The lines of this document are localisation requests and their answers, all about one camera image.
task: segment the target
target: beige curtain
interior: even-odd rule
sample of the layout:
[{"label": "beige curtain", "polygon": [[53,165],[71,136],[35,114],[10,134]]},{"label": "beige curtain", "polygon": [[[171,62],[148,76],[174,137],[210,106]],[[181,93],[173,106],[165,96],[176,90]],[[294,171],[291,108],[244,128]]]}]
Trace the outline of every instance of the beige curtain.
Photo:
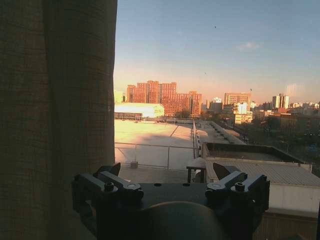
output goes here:
[{"label": "beige curtain", "polygon": [[0,239],[94,239],[71,181],[113,164],[116,0],[0,0]]}]

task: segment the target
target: sky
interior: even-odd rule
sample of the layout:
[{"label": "sky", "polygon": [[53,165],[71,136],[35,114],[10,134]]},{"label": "sky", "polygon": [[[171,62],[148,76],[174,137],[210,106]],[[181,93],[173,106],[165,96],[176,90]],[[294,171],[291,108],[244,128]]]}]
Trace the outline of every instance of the sky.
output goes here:
[{"label": "sky", "polygon": [[319,102],[320,0],[118,0],[114,89],[148,80]]}]

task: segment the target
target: rooftop structure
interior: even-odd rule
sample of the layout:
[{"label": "rooftop structure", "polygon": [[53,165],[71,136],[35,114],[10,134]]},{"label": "rooftop structure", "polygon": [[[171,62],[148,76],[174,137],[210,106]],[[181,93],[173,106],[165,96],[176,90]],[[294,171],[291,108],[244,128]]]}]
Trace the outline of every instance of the rooftop structure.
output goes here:
[{"label": "rooftop structure", "polygon": [[320,178],[311,173],[311,164],[270,146],[203,143],[201,151],[207,182],[218,180],[213,163],[233,166],[249,177],[263,174],[270,180],[270,208],[318,212]]},{"label": "rooftop structure", "polygon": [[114,105],[115,118],[155,118],[164,114],[165,108],[161,104],[127,102]]}]

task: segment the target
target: black mount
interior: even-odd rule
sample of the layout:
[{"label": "black mount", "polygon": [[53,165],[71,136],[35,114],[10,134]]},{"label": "black mount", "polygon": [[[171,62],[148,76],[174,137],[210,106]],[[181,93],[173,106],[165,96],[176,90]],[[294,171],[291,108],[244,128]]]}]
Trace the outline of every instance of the black mount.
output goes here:
[{"label": "black mount", "polygon": [[134,183],[120,164],[75,176],[73,209],[98,240],[252,239],[269,207],[270,181],[234,171],[218,182]]}]

